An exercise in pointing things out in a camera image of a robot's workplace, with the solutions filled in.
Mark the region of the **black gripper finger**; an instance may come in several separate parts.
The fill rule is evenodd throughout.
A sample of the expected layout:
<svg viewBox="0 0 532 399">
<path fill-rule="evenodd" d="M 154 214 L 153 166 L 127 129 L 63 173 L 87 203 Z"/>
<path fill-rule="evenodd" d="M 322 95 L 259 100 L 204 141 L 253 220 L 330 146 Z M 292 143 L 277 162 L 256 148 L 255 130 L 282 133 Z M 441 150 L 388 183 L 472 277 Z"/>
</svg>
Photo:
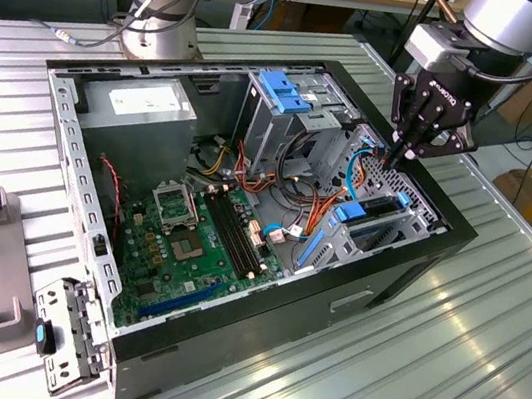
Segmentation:
<svg viewBox="0 0 532 399">
<path fill-rule="evenodd" d="M 417 87 L 417 75 L 398 73 L 394 81 L 392 97 L 391 120 L 396 126 L 392 134 L 393 142 L 383 157 L 385 169 L 392 170 L 407 150 L 408 137 L 411 125 L 411 106 Z"/>
<path fill-rule="evenodd" d="M 450 111 L 411 106 L 400 124 L 394 167 L 403 160 L 475 151 L 470 129 L 469 121 Z"/>
</svg>

